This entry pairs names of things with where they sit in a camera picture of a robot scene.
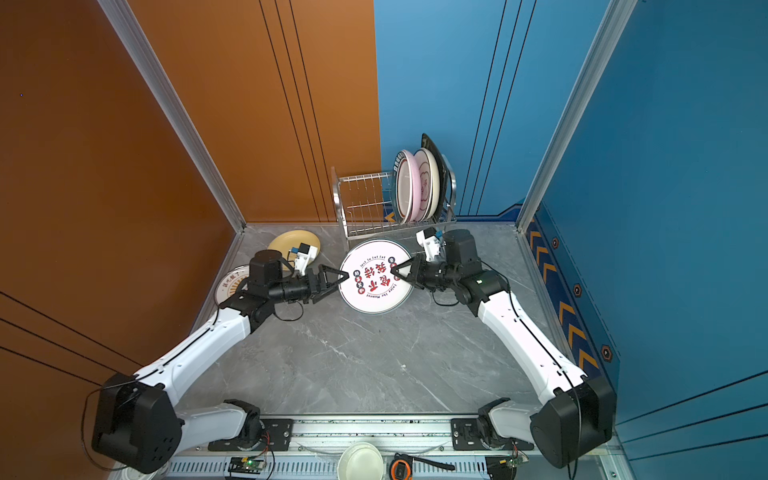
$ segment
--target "black mounting plate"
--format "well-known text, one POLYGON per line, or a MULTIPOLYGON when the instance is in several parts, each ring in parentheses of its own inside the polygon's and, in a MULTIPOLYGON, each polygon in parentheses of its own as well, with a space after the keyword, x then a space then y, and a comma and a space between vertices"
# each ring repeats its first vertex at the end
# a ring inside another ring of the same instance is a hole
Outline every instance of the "black mounting plate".
MULTIPOLYGON (((261 419, 267 432, 270 434, 270 450, 274 452, 286 452, 290 445, 293 432, 292 419, 261 419)), ((264 450, 264 442, 258 442, 248 450, 240 450, 236 439, 217 440, 208 444, 209 452, 261 452, 264 450)))
MULTIPOLYGON (((482 444, 479 432, 478 420, 476 418, 451 419, 453 449, 460 452, 467 450, 491 450, 482 444)), ((514 450, 515 446, 518 447, 518 450, 526 452, 534 449, 534 445, 525 440, 509 439, 507 445, 504 445, 501 450, 514 450)))

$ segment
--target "marble surface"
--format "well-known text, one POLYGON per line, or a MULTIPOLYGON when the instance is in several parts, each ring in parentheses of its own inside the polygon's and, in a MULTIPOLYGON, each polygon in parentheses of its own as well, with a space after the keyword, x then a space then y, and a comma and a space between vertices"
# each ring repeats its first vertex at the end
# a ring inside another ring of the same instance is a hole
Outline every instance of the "marble surface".
MULTIPOLYGON (((313 265, 341 264, 339 228, 248 227, 233 267, 248 263, 278 234, 303 228, 320 238, 313 265)), ((475 236, 481 258, 508 276, 528 315, 552 338, 513 226, 461 223, 475 236)), ((415 241, 406 246, 415 251, 415 241)), ((451 303, 452 293, 437 293, 451 303)), ((467 307, 436 306, 414 289, 390 313, 356 312, 338 294, 305 306, 296 322, 268 319, 222 355, 187 391, 178 408, 212 406, 224 399, 253 403, 269 414, 352 412, 476 412, 499 397, 535 404, 528 378, 502 341, 467 307)), ((279 305, 291 318, 297 305, 279 305)))

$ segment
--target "metal dish rack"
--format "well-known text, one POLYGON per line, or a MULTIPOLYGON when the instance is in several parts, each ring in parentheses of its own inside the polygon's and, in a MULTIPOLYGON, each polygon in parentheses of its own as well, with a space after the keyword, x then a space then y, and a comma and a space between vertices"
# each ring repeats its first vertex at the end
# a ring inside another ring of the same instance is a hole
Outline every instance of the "metal dish rack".
POLYGON ((331 167, 333 176, 333 203, 336 217, 339 219, 346 239, 346 249, 350 242, 372 237, 409 237, 426 227, 444 230, 456 222, 454 206, 456 203, 456 176, 445 157, 442 157, 445 172, 449 176, 450 193, 440 199, 441 204, 432 218, 421 222, 397 223, 392 208, 392 185, 394 172, 337 177, 336 169, 331 167))

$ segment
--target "stacked plates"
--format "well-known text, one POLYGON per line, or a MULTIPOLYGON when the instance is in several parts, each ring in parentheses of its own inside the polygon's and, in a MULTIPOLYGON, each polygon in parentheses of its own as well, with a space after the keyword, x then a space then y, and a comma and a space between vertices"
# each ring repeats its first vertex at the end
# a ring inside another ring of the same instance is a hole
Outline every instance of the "stacked plates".
POLYGON ((400 223, 431 218, 440 205, 440 170, 431 151, 419 148, 415 154, 402 150, 395 157, 392 205, 400 223))

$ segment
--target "yellow chevron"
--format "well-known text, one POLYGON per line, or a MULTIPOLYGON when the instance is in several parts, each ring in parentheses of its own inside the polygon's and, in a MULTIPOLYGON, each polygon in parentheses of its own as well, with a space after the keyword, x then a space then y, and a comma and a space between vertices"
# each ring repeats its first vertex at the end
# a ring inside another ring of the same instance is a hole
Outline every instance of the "yellow chevron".
POLYGON ((572 306, 568 305, 567 303, 560 302, 560 324, 563 324, 563 312, 571 312, 574 315, 576 315, 576 312, 574 312, 574 309, 572 306))
POLYGON ((573 348, 574 346, 574 333, 576 335, 579 335, 581 338, 585 340, 587 339, 586 335, 584 335, 584 332, 582 332, 581 330, 579 330, 573 325, 569 325, 568 326, 568 345, 570 345, 571 348, 573 348))
POLYGON ((593 359, 589 353, 586 353, 584 350, 578 351, 578 368, 584 369, 584 361, 587 360, 589 363, 591 363, 596 369, 599 369, 598 361, 593 359))
POLYGON ((539 264, 539 260, 541 259, 542 253, 549 254, 549 250, 545 249, 544 247, 536 247, 536 265, 539 264))
POLYGON ((531 232, 531 250, 533 250, 533 237, 541 238, 541 234, 539 232, 531 232))
POLYGON ((544 262, 544 285, 547 284, 547 270, 558 271, 558 269, 554 268, 554 265, 544 262))

